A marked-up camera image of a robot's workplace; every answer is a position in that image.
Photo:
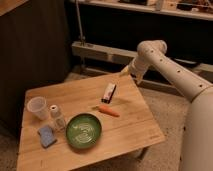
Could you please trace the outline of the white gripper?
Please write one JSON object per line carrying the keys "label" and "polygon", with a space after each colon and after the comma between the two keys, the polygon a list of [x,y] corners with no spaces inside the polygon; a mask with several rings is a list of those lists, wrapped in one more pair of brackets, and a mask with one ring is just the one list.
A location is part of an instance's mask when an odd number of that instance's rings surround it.
{"label": "white gripper", "polygon": [[147,62],[134,58],[129,66],[125,66],[119,76],[129,75],[129,72],[136,77],[136,83],[140,84],[143,81],[143,76],[147,71]]}

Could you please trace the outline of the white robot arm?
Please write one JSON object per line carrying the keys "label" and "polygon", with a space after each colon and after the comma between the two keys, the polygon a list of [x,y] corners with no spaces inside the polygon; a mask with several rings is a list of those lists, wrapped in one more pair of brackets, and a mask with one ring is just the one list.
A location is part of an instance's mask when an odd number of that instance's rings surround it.
{"label": "white robot arm", "polygon": [[160,72],[189,102],[179,171],[213,171],[213,83],[165,56],[163,40],[142,41],[137,56],[121,70],[138,83],[150,66]]}

